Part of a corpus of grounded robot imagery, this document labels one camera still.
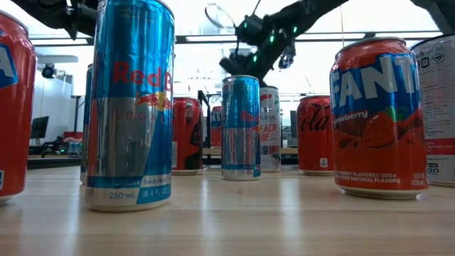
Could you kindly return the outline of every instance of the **aluminum can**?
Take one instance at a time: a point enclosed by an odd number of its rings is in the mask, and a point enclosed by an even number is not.
[[[103,0],[97,13],[85,202],[162,206],[171,195],[173,14],[152,0]]]
[[[35,70],[27,28],[0,11],[0,205],[25,186]]]
[[[261,176],[259,81],[248,75],[225,78],[221,104],[221,176],[254,181]]]
[[[221,146],[221,106],[210,112],[210,146]]]
[[[172,174],[194,175],[202,171],[203,110],[199,100],[174,98]]]
[[[431,185],[455,187],[455,35],[412,47],[417,58]]]
[[[420,86],[401,38],[343,48],[330,74],[335,181],[355,196],[412,199],[428,188]]]
[[[279,115],[278,88],[273,86],[259,89],[261,106],[260,151],[261,172],[278,172],[282,167],[282,122]]]
[[[82,128],[82,155],[80,157],[80,182],[85,185],[85,176],[88,164],[88,137],[90,125],[90,103],[92,102],[92,74],[93,64],[87,67],[87,77],[85,81],[85,100],[84,100],[84,122]]]
[[[299,170],[312,176],[332,176],[333,130],[330,96],[310,96],[297,107]]]

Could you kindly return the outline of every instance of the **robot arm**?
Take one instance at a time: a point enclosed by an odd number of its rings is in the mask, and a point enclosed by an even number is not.
[[[76,39],[78,31],[89,36],[95,34],[98,0],[70,0],[71,6],[67,5],[67,0],[12,1],[45,25],[64,28],[72,39]],[[263,78],[280,55],[283,52],[290,57],[295,55],[295,38],[310,29],[324,14],[347,1],[301,0],[262,19],[254,14],[245,16],[235,29],[235,35],[239,42],[257,46],[257,52],[248,56],[233,53],[229,58],[223,58],[220,65],[233,75],[255,76],[264,86]],[[428,10],[442,33],[455,31],[455,0],[411,1]],[[280,61],[280,66],[289,66],[289,60]]]

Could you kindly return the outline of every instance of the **white can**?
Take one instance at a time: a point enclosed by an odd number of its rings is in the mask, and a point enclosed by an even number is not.
[[[261,104],[261,172],[278,172],[282,167],[282,121],[279,115],[279,96],[276,87],[260,89]]]
[[[455,186],[455,36],[411,48],[417,57],[431,185]]]

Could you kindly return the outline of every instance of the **red can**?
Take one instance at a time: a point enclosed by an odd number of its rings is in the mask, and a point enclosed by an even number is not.
[[[335,181],[349,194],[411,199],[428,188],[420,86],[401,38],[352,43],[330,75]]]
[[[333,175],[332,121],[329,96],[310,96],[297,108],[299,170],[313,176]]]
[[[210,113],[210,146],[221,146],[221,106]]]
[[[199,100],[174,98],[172,174],[194,175],[202,170],[202,118]]]
[[[27,28],[0,11],[0,204],[25,186],[35,69]]]

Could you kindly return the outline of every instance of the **camera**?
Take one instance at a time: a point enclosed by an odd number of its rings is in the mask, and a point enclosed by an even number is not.
[[[45,67],[43,71],[41,72],[41,75],[44,78],[52,79],[55,78],[56,70],[54,68],[54,64],[47,63],[45,64]]]

